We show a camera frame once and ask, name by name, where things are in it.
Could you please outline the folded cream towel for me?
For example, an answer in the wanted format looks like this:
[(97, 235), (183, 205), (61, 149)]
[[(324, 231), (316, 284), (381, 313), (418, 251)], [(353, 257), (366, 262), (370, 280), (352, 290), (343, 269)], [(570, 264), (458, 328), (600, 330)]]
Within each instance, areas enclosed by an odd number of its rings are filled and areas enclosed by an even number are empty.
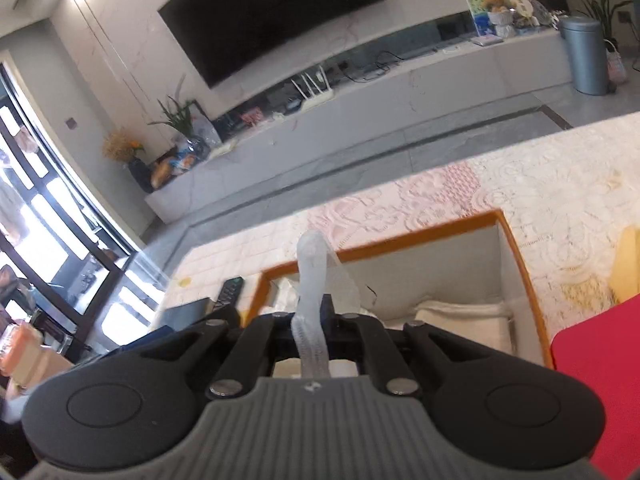
[(416, 321), (422, 321), (460, 337), (514, 356), (514, 314), (498, 304), (448, 304), (425, 300), (416, 306)]

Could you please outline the teddy bear display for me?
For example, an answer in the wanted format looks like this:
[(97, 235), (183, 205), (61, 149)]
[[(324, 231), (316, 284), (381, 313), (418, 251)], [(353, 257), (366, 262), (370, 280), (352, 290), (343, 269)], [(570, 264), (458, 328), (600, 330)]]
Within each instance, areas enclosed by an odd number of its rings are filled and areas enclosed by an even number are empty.
[(540, 27), (530, 0), (465, 0), (481, 47), (500, 44)]

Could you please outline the white marble tv console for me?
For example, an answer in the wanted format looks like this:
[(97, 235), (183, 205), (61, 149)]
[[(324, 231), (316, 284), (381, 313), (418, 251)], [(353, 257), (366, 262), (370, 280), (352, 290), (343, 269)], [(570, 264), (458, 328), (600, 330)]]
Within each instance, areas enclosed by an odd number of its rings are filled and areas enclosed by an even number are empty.
[(489, 47), (456, 44), (401, 63), (374, 81), (346, 84), (310, 110), (244, 132), (230, 151), (201, 162), (145, 201), (171, 223), (386, 133), (571, 79), (564, 40), (553, 29)]

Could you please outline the pink beige bag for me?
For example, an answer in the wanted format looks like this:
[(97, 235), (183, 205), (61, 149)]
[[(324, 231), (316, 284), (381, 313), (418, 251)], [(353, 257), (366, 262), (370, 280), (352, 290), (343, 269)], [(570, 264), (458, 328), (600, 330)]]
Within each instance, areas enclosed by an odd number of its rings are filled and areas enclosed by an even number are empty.
[(72, 368), (73, 364), (43, 344), (39, 330), (28, 323), (9, 325), (1, 336), (1, 375), (21, 390), (29, 390)]

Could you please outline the woven checkered basket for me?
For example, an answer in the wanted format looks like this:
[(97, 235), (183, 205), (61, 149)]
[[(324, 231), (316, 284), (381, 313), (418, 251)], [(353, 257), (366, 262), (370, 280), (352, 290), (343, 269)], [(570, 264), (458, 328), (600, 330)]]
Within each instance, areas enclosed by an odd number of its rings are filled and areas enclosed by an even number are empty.
[(605, 39), (606, 64), (608, 64), (608, 78), (612, 84), (619, 86), (627, 81), (627, 72), (620, 51), (612, 41)]

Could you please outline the white wifi router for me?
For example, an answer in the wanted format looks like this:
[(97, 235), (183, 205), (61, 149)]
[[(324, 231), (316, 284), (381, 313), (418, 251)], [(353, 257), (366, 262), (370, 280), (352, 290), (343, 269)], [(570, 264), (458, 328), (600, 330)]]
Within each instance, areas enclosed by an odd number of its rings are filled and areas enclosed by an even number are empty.
[(321, 65), (314, 70), (305, 70), (290, 79), (300, 95), (300, 110), (310, 110), (334, 98), (334, 90)]

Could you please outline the yellow cloth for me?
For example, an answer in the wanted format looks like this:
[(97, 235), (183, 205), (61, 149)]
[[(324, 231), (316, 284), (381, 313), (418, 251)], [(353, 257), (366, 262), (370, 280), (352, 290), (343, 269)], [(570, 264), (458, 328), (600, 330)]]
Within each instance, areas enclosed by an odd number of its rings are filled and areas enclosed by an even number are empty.
[(639, 229), (627, 226), (620, 236), (612, 267), (608, 279), (616, 304), (621, 304), (639, 293)]

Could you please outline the clear plastic bag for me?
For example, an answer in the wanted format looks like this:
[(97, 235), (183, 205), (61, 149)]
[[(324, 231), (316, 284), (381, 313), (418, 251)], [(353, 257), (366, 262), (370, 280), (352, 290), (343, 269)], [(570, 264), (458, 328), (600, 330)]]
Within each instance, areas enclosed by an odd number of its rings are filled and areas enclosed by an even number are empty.
[(291, 330), (302, 378), (330, 378), (329, 348), (321, 317), (323, 297), (332, 297), (338, 314), (365, 314), (373, 309), (376, 293), (348, 272), (320, 231), (304, 233), (296, 252), (299, 288)]

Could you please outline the black remote control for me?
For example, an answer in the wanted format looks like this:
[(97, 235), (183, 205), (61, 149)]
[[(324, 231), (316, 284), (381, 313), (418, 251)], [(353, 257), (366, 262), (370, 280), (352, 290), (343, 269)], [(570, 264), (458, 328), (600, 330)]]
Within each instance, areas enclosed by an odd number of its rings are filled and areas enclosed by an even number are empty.
[(235, 309), (240, 300), (243, 288), (244, 278), (242, 278), (242, 276), (225, 280), (214, 301), (214, 309), (219, 310), (226, 307)]

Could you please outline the white storage box orange rim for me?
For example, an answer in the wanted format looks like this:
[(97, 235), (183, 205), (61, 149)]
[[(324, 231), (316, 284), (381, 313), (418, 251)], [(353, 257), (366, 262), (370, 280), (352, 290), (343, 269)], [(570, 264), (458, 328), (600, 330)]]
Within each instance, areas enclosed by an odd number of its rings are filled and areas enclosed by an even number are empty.
[(424, 300), (503, 304), (512, 312), (514, 354), (551, 368), (549, 336), (532, 280), (501, 210), (337, 249), (319, 230), (300, 240), (329, 248), (347, 296), (382, 321), (413, 318)]

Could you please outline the black wall television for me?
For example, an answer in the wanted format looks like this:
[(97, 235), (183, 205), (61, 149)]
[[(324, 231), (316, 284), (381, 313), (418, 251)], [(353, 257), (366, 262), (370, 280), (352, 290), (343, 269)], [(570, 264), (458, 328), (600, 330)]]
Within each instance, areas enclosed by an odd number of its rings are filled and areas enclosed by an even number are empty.
[(212, 88), (273, 49), (384, 0), (169, 0), (158, 13)]

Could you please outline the red flat mat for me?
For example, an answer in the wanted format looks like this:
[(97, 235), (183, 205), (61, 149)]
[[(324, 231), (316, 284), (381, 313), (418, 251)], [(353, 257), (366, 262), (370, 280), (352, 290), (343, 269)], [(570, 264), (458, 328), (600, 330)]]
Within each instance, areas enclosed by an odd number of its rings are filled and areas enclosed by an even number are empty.
[(591, 463), (609, 479), (639, 477), (639, 298), (557, 333), (554, 365), (589, 386), (605, 409)]

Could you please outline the grey blue trash bin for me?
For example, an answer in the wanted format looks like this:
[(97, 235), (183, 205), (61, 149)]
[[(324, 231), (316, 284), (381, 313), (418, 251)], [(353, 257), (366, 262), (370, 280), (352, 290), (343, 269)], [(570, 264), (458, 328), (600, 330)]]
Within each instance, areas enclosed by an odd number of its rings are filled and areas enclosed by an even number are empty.
[(565, 41), (574, 88), (586, 96), (606, 96), (610, 80), (600, 22), (584, 16), (563, 16), (559, 31)]

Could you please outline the green plant left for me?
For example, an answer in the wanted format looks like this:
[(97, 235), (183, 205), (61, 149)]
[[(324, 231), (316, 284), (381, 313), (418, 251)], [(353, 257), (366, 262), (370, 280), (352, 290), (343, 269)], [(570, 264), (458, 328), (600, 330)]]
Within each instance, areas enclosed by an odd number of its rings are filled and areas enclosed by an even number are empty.
[(177, 87), (173, 94), (168, 94), (162, 101), (157, 99), (156, 102), (160, 107), (163, 118), (161, 120), (153, 120), (149, 122), (149, 126), (166, 126), (180, 133), (187, 139), (194, 137), (193, 114), (191, 106), (195, 104), (194, 100), (183, 101), (180, 99), (182, 87), (186, 75), (182, 75), (178, 80)]

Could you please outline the white lace tablecloth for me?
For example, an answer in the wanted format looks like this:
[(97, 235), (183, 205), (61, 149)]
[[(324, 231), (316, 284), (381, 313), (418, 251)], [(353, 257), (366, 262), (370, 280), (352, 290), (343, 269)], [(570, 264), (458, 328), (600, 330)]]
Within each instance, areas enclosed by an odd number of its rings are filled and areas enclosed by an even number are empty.
[(638, 115), (452, 162), (195, 247), (163, 306), (215, 297), (235, 276), (250, 300), (262, 271), (293, 260), (310, 229), (350, 249), (488, 210), (506, 218), (552, 330), (608, 309), (616, 244), (639, 220)]

